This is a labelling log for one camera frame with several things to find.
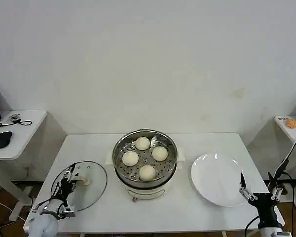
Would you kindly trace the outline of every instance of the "floor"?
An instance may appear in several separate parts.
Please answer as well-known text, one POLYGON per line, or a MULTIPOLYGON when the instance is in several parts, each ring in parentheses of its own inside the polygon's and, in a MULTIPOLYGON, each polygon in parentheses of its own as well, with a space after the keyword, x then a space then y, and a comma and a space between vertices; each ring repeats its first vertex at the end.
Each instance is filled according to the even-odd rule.
MULTIPOLYGON (((24 188, 25 185, 17 185, 19 188, 24 188)), ((30 194, 32 197, 36 197, 41 184, 34 184, 32 185, 34 188, 30 194)), ((17 200, 8 192, 5 190, 0 191, 0 202, 5 204, 6 206, 13 209, 14 205, 16 204, 17 200)), ((286 231, 291 231, 292 227, 292 205, 290 203, 280 203, 278 205, 284 220, 285 220, 285 227, 284 229, 286 231)), ((29 208, 23 208, 21 217, 26 219, 28 212, 30 211, 29 208)), ((10 223, 8 220, 8 217, 10 215, 10 211, 6 209, 5 207, 0 205, 0 226, 3 224, 10 223)), ((294 227, 295 227, 295 233, 294 236, 296 237, 296 211, 294 214, 294 227)), ((4 228, 0 229, 0 237, 24 237, 26 236, 23 231, 23 221, 18 220, 4 228)), ((121 235, 86 235, 86 237, 118 237, 121 235)), ((123 234, 123 236, 126 237, 222 237, 221 233, 177 233, 177 234, 123 234)), ((243 231, 238 232, 227 232, 227 237, 242 237, 243 231)), ((253 235, 254 237, 259 237, 259 233, 253 235)))

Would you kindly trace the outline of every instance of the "computer mouse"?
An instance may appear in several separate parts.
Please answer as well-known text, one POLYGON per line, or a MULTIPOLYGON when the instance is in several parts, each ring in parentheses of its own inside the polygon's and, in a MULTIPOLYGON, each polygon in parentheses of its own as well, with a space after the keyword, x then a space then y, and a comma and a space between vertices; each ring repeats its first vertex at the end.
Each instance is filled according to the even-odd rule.
POLYGON ((0 149, 10 144, 11 137, 12 137, 11 131, 0 133, 0 149))

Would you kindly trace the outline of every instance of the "steamed bun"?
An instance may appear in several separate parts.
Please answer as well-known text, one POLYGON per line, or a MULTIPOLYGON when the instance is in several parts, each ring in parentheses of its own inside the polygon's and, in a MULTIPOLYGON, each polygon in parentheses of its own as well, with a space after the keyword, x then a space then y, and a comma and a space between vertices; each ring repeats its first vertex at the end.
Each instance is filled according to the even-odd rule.
POLYGON ((150 147, 150 141, 147 137, 140 137, 136 140, 135 146, 138 150, 146 150, 150 147))
POLYGON ((139 157, 136 152, 130 151, 123 155, 122 160, 126 166, 134 166, 137 164, 139 157))
POLYGON ((139 177, 143 181, 151 181, 155 178, 155 176, 156 176, 156 171, 150 165, 144 165, 139 170, 139 177))
POLYGON ((152 157, 156 161, 164 161, 168 157, 168 151, 164 147, 156 147, 152 151, 152 157))

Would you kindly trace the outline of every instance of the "orange object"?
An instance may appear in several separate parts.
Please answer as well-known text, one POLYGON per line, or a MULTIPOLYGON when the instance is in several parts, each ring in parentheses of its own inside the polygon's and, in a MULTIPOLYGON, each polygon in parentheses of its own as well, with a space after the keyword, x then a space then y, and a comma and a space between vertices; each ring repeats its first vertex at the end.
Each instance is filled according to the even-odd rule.
POLYGON ((286 126, 290 128, 296 128, 296 121, 294 119, 286 120, 286 126))

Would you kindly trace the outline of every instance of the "perforated steamer tray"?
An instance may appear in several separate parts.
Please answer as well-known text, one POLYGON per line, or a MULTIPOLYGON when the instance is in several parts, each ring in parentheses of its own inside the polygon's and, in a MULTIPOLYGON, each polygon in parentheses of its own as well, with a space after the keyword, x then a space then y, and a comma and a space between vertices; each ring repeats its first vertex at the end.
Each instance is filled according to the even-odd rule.
POLYGON ((167 135, 148 129, 142 129, 126 134, 115 145, 112 152, 112 161, 116 172, 123 182, 135 188, 156 187, 167 181, 175 172, 178 151, 177 147, 167 135), (135 142, 139 137, 147 137, 150 140, 150 147, 147 150, 138 150, 135 142), (168 156, 164 161, 156 161, 152 157, 154 148, 162 146, 167 149, 168 156), (122 161, 127 151, 135 151, 139 161, 134 166, 126 166, 122 161), (152 181, 144 182, 139 178, 139 170, 144 165, 151 165, 156 170, 156 177, 152 181))
POLYGON ((139 169, 144 165, 151 165, 156 170, 156 177, 154 180, 160 179, 164 176, 170 176, 174 165, 176 164, 177 159, 174 158, 173 152, 169 149, 166 144, 162 143, 160 137, 154 136, 150 142, 150 147, 147 150, 141 151, 135 147, 135 141, 129 144, 126 144, 121 150, 118 158, 116 159, 116 169, 120 175, 133 180, 141 181, 139 179, 139 169), (168 156, 164 161, 156 161, 152 157, 152 151, 156 147, 164 147, 168 151, 168 156), (127 151, 135 151, 139 156, 139 161, 134 166, 126 166, 122 157, 127 151))

